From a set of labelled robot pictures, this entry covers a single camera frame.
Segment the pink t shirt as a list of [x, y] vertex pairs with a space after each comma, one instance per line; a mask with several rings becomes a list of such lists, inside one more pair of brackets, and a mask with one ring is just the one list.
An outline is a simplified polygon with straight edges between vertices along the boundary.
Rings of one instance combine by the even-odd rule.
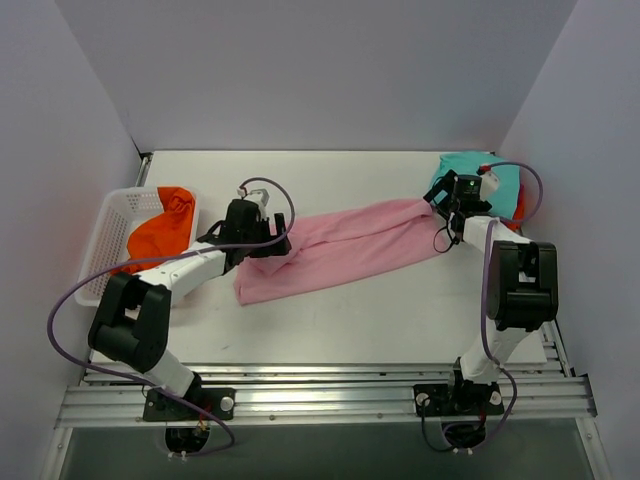
[[285, 256], [244, 260], [234, 281], [241, 306], [355, 282], [436, 257], [441, 222], [423, 199], [299, 218]]

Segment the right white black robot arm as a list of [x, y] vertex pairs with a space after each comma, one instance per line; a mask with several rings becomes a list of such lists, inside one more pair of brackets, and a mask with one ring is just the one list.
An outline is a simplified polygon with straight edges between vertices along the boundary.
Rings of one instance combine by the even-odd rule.
[[469, 411], [499, 378], [516, 347], [556, 318], [559, 307], [557, 249], [510, 229], [490, 214], [488, 196], [499, 186], [489, 165], [476, 175], [447, 171], [424, 196], [445, 220], [453, 245], [466, 243], [483, 255], [481, 325], [474, 344], [456, 361], [444, 400]]

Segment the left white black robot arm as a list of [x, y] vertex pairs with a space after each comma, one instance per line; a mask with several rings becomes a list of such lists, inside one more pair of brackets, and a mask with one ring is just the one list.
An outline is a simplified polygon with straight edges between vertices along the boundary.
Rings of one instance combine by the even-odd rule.
[[275, 214], [271, 228], [267, 204], [266, 190], [252, 190], [232, 200], [221, 225], [210, 228], [190, 246], [193, 256], [137, 274], [119, 272], [106, 284], [89, 330], [89, 346], [168, 391], [166, 408], [179, 419], [194, 417], [206, 401], [199, 375], [168, 350], [171, 307], [247, 257], [289, 252], [284, 215]]

